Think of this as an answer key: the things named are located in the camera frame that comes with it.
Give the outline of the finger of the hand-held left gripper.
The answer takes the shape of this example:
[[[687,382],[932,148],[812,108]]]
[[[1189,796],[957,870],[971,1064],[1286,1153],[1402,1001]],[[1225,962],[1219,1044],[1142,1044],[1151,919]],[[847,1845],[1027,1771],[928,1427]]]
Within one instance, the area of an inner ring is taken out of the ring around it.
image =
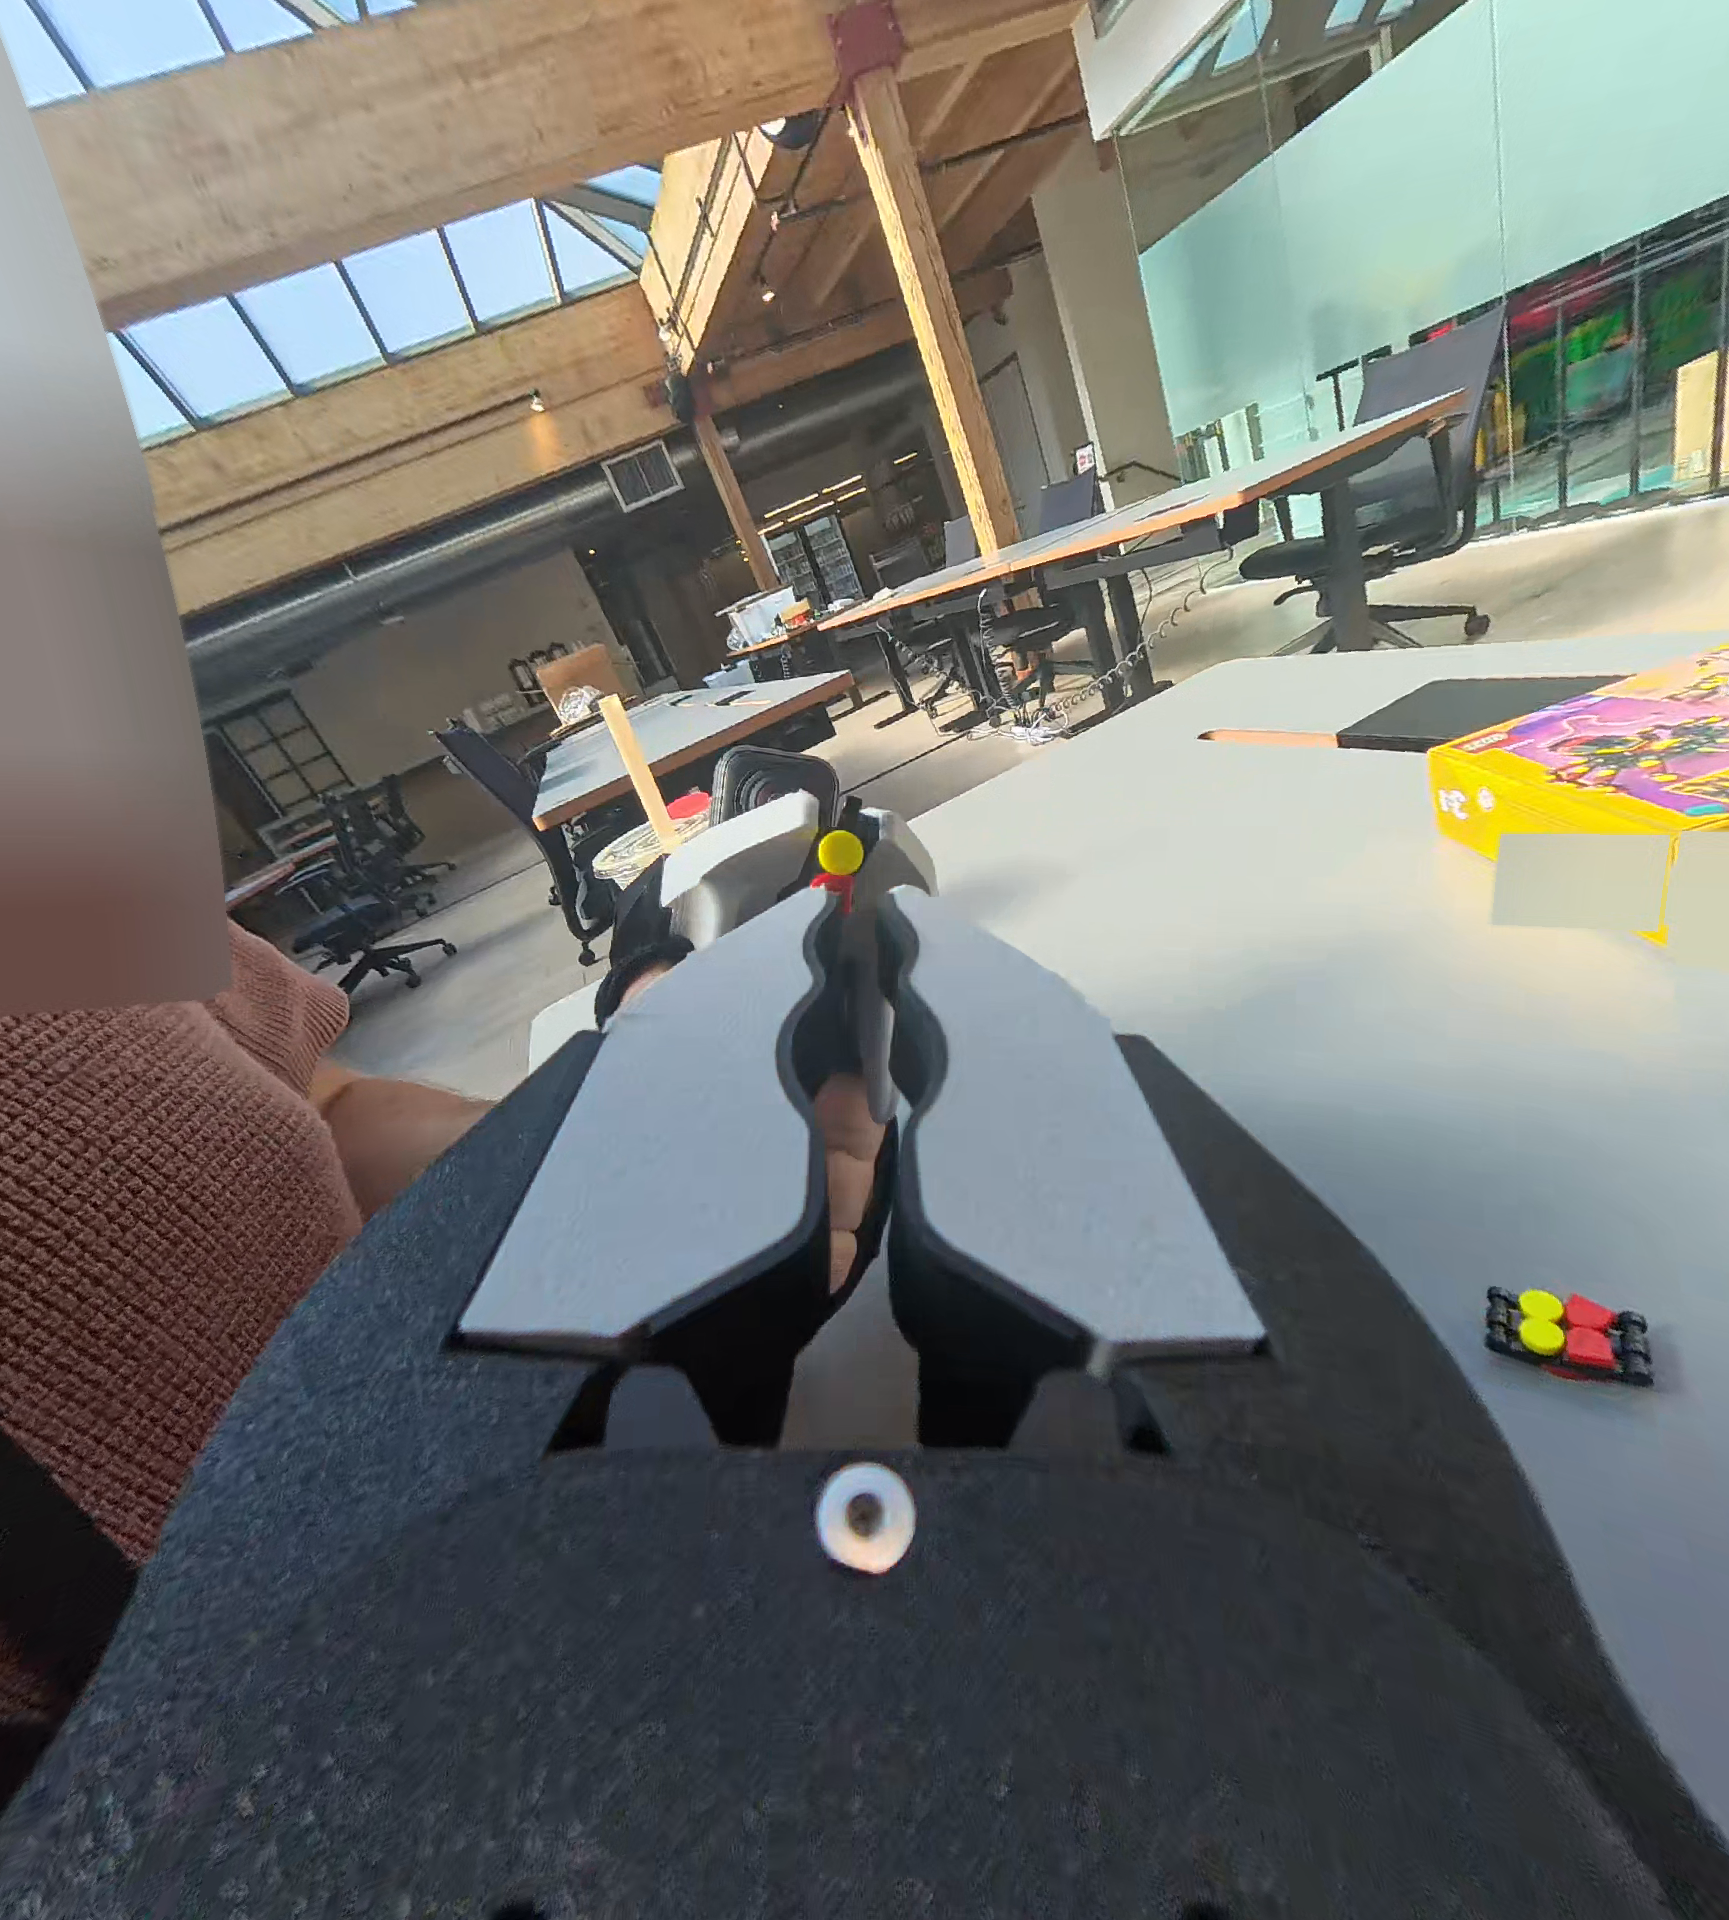
[[[902,815],[867,811],[867,901],[899,886],[937,897],[935,861]]]
[[[767,910],[804,885],[817,836],[817,811],[751,811],[709,824],[661,864],[672,931],[703,949]]]

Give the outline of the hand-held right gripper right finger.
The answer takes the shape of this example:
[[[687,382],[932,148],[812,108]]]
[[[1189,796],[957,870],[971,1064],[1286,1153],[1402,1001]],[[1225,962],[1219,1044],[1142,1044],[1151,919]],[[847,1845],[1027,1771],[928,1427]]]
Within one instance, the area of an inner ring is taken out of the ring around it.
[[[1118,1040],[1078,988],[942,898],[883,898],[892,1084],[908,1110],[902,1294],[1094,1375],[1252,1358],[1239,1282]]]

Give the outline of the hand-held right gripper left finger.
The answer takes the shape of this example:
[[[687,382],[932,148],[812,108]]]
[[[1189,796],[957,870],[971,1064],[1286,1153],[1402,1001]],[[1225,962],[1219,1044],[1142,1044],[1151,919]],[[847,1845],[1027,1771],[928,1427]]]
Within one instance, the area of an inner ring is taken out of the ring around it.
[[[600,1032],[462,1311],[462,1342],[623,1361],[797,1342],[834,1303],[826,1153],[795,1041],[826,992],[825,894],[687,955]]]

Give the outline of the black red yellow brick plate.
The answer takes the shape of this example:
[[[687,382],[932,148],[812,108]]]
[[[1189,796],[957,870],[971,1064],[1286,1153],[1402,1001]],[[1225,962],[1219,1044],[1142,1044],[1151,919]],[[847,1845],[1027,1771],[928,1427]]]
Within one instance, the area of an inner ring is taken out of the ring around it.
[[[1646,1315],[1548,1290],[1486,1291],[1486,1349],[1554,1379],[1652,1388]]]

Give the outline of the colourful cardboard lego box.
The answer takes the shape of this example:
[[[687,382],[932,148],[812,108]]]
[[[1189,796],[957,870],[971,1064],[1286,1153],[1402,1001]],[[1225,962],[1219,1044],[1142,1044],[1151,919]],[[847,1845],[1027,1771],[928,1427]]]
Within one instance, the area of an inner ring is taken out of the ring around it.
[[[1729,642],[1429,751],[1433,824],[1506,836],[1729,830]]]

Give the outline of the person's left hand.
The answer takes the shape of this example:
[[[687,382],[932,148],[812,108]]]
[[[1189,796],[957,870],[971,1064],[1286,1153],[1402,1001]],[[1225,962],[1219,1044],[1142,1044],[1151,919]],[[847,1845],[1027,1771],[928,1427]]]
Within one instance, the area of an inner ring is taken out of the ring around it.
[[[877,1119],[856,1071],[835,1071],[812,1102],[826,1174],[829,1302],[874,1263],[895,1187],[895,1123]]]

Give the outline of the grey top office desk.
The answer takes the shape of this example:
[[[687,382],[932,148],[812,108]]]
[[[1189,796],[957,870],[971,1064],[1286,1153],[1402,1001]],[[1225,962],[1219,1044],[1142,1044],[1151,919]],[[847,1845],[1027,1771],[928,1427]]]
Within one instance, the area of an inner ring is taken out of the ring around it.
[[[829,741],[829,711],[838,705],[856,705],[847,669],[661,693],[627,708],[627,717],[661,793],[678,799],[709,790],[716,761],[737,744],[807,751]],[[642,821],[603,720],[544,751],[523,815],[542,836],[578,962],[593,967],[609,936],[609,897],[593,875],[593,857],[620,830]]]

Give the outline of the clear plastic cup with straw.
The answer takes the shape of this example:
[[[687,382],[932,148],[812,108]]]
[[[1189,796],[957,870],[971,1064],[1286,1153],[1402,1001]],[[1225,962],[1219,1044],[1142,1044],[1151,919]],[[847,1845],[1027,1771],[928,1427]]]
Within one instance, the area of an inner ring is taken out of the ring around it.
[[[593,857],[593,875],[614,885],[617,891],[626,891],[648,866],[655,866],[655,861],[678,851],[687,840],[698,836],[709,827],[710,796],[704,790],[691,790],[669,800],[661,793],[652,758],[642,751],[636,730],[623,708],[623,700],[617,693],[600,697],[599,714],[603,717],[642,821],[620,830],[609,842],[603,842],[603,848]]]

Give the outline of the black office chair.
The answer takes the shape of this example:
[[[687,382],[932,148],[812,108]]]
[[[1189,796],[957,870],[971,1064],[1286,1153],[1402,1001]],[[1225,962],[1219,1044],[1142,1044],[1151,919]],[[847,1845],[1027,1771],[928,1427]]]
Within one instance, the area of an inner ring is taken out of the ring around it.
[[[420,988],[420,959],[459,955],[450,937],[426,930],[454,861],[428,855],[395,775],[325,796],[285,830],[280,857],[289,875],[276,894],[300,898],[289,953],[334,974],[344,1001],[368,983]]]
[[[1447,394],[1462,394],[1466,406],[1441,428],[1349,462],[1329,489],[1301,483],[1304,495],[1317,498],[1320,532],[1276,541],[1242,562],[1249,584],[1286,580],[1279,602],[1314,596],[1317,626],[1286,642],[1282,654],[1413,648],[1408,622],[1417,620],[1462,620],[1466,641],[1489,633],[1490,620],[1474,604],[1371,604],[1368,587],[1459,553],[1477,535],[1480,412],[1502,334],[1506,307],[1490,305],[1469,321],[1367,367],[1355,424]]]

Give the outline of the long wood edged desk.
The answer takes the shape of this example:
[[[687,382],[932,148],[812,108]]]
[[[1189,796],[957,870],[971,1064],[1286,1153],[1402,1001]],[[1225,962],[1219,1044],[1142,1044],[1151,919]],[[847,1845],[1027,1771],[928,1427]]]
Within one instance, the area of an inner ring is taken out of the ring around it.
[[[1197,526],[1224,526],[1230,514],[1295,495],[1317,498],[1323,517],[1323,558],[1337,565],[1344,602],[1344,633],[1368,627],[1358,508],[1352,479],[1383,464],[1408,441],[1426,441],[1433,467],[1447,467],[1448,437],[1466,418],[1469,388],[1426,395],[1368,424],[1349,427],[1289,455],[1233,467],[1206,483],[1179,486],[1117,511],[1011,541],[995,553],[928,571],[880,599],[817,616],[810,630],[838,638],[874,630],[895,638],[913,626],[953,622],[971,641],[992,611],[1011,611],[1039,592],[1078,592],[1117,584],[1142,569],[1186,562]]]

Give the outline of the wooden roof beam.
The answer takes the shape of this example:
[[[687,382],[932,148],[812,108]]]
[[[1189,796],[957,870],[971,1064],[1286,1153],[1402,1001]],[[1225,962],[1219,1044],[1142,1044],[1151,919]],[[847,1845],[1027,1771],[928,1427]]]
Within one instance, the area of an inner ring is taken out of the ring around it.
[[[626,452],[669,424],[636,281],[145,450],[179,613]]]

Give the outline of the glass skylight roof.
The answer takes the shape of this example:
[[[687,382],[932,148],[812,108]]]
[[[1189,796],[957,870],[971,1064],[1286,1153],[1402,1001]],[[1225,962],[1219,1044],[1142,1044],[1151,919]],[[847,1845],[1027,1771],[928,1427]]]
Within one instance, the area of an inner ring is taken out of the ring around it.
[[[23,105],[84,101],[413,4],[0,4]],[[108,345],[143,447],[190,437],[362,373],[617,290],[648,255],[661,166],[312,261],[136,325]]]

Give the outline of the light wooden beam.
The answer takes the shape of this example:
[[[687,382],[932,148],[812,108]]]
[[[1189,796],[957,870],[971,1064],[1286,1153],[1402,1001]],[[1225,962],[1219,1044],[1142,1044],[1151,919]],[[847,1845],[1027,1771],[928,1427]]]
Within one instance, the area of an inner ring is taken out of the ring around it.
[[[825,108],[843,4],[417,4],[33,111],[108,327]]]

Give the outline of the long ceiling duct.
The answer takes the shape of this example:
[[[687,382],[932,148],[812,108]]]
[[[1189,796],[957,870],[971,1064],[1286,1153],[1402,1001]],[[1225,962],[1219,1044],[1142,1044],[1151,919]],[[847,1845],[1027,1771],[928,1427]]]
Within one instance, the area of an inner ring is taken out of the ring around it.
[[[737,406],[715,424],[733,470],[764,474],[922,394],[920,355],[899,342]],[[379,627],[390,613],[417,611],[444,592],[590,540],[636,532],[682,501],[715,495],[692,427],[672,428],[642,450],[664,455],[672,486],[636,505],[623,501],[609,474],[636,459],[636,450],[614,452],[353,561],[307,571],[298,584],[187,616],[184,642],[198,711],[225,711],[274,687],[347,638]]]

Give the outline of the wooden support post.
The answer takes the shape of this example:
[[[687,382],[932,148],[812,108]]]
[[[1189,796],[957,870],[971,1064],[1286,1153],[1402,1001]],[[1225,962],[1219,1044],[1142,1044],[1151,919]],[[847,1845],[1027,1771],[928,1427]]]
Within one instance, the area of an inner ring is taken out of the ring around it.
[[[904,37],[895,5],[850,4],[829,16],[826,34],[835,99],[974,522],[975,553],[992,558],[1017,541],[1021,526],[899,95]]]

